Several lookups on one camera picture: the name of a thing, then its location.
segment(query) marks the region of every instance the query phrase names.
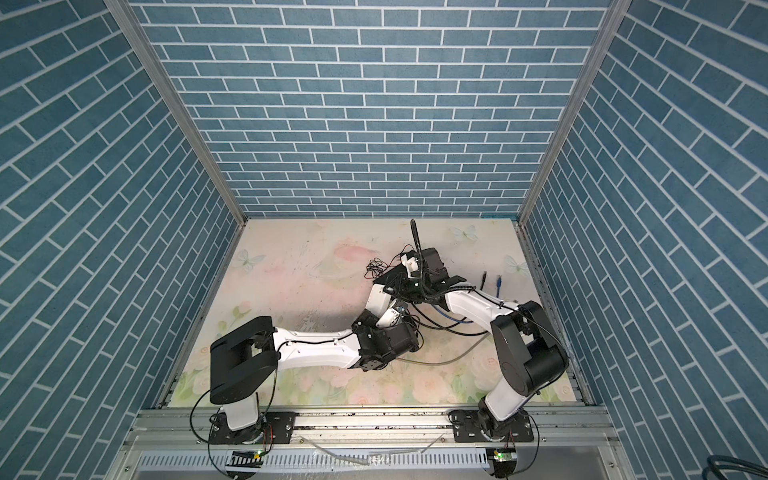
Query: brick pattern wallpaper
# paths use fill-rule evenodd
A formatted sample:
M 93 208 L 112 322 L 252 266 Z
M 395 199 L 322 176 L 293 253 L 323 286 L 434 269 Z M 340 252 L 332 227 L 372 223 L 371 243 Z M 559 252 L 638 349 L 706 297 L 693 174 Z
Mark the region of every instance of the brick pattern wallpaper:
M 132 2 L 244 210 L 509 216 L 610 0 Z
M 766 25 L 765 2 L 634 0 L 531 217 L 638 478 L 768 462 Z
M 0 11 L 0 478 L 90 478 L 235 226 L 101 0 Z

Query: floral tabletop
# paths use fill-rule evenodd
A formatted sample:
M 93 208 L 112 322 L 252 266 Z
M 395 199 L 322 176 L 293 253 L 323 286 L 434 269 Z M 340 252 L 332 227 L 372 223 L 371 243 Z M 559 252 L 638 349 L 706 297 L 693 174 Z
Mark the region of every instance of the floral tabletop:
M 502 276 L 501 298 L 539 301 L 520 244 L 509 220 L 423 219 L 424 248 L 435 247 L 452 275 L 475 285 L 488 271 L 484 290 L 494 294 Z M 250 220 L 204 320 L 178 384 L 171 407 L 190 407 L 210 388 L 210 344 L 252 318 L 270 315 L 275 326 L 306 332 L 349 328 L 365 308 L 371 280 L 363 275 L 369 260 L 389 262 L 411 243 L 407 220 Z M 431 306 L 420 306 L 446 324 Z M 458 331 L 478 331 L 472 324 Z M 424 346 L 403 358 L 441 362 L 466 351 L 475 337 L 422 329 Z M 280 370 L 276 406 L 413 405 L 474 403 L 501 378 L 491 337 L 450 365 L 391 362 L 385 369 L 309 367 Z M 259 388 L 272 392 L 270 377 Z M 566 375 L 532 402 L 575 400 Z M 210 406 L 208 398 L 200 402 Z

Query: blue brick wall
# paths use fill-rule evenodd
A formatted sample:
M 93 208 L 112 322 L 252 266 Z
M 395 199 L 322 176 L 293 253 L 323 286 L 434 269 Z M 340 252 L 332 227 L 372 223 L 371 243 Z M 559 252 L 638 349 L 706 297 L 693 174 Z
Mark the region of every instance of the blue brick wall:
M 610 0 L 257 3 L 132 3 L 250 216 L 478 217 L 517 213 Z
M 766 7 L 634 0 L 530 218 L 639 478 L 768 462 Z
M 101 0 L 0 12 L 0 478 L 90 478 L 235 226 Z

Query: black mounting plate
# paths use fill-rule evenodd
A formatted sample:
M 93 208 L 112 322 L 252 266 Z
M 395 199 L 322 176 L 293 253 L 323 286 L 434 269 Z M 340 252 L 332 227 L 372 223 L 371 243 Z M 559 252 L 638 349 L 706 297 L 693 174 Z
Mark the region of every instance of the black mounting plate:
M 505 439 L 490 439 L 480 429 L 477 410 L 452 410 L 448 418 L 453 424 L 453 441 L 456 443 L 503 442 Z M 523 415 L 515 415 L 509 426 L 512 440 L 533 442 L 531 423 Z
M 285 445 L 290 443 L 293 434 L 293 423 L 296 414 L 293 412 L 268 412 L 266 414 L 266 430 L 272 428 L 272 443 Z M 242 445 L 245 442 L 258 441 L 263 443 L 260 425 L 253 425 L 233 432 L 227 425 L 227 414 L 217 413 L 214 418 L 214 429 L 210 433 L 211 445 Z

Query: blue cable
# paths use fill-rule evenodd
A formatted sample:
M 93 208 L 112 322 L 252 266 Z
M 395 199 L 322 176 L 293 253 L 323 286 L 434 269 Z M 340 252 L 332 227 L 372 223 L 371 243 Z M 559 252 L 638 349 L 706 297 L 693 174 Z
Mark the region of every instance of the blue cable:
M 472 323 L 472 322 L 468 322 L 468 321 L 465 321 L 465 320 L 457 320 L 457 319 L 453 318 L 452 316 L 449 316 L 447 313 L 443 312 L 442 310 L 440 310 L 436 305 L 432 305 L 432 308 L 437 310 L 437 313 L 439 313 L 440 315 L 444 316 L 447 319 L 450 319 L 453 322 Z

